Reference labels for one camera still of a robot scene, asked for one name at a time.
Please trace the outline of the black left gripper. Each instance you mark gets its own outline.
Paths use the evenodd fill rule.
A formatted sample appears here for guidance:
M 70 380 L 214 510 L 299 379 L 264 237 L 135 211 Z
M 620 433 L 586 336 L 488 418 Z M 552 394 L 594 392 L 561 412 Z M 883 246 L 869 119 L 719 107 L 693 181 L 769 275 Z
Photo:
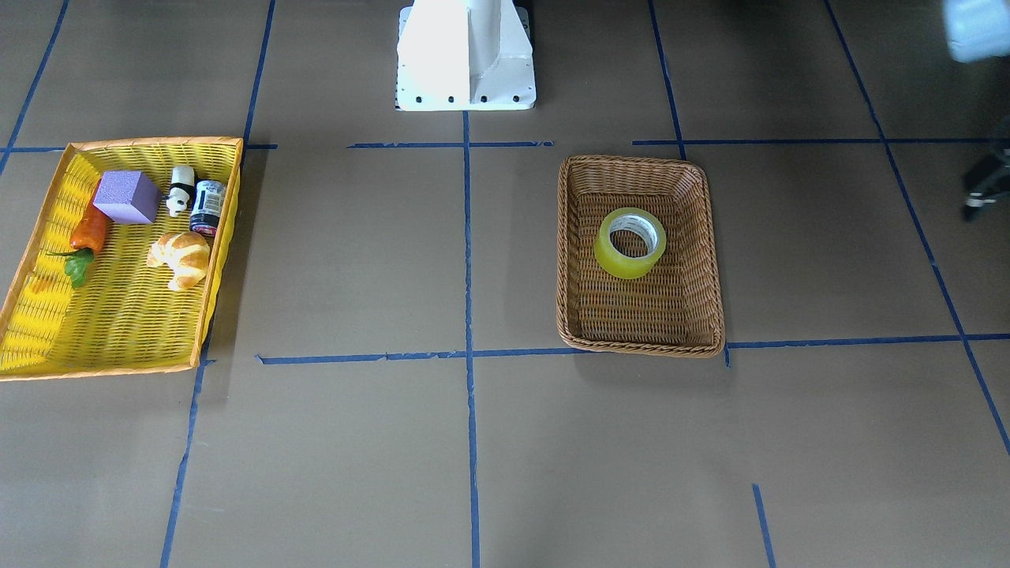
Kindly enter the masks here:
M 1009 119 L 1003 118 L 989 138 L 989 150 L 963 174 L 964 222 L 971 222 L 986 206 L 1008 197 Z

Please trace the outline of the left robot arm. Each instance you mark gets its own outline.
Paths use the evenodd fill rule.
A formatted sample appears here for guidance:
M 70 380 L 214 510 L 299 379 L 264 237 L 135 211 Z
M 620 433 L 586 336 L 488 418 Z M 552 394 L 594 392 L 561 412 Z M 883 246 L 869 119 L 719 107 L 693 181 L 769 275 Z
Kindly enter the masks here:
M 944 26 L 950 57 L 956 62 L 980 62 L 1009 54 L 1007 1 L 944 1 Z M 1007 199 L 1009 193 L 1008 118 L 1002 118 L 989 137 L 989 150 L 963 174 L 963 219 Z

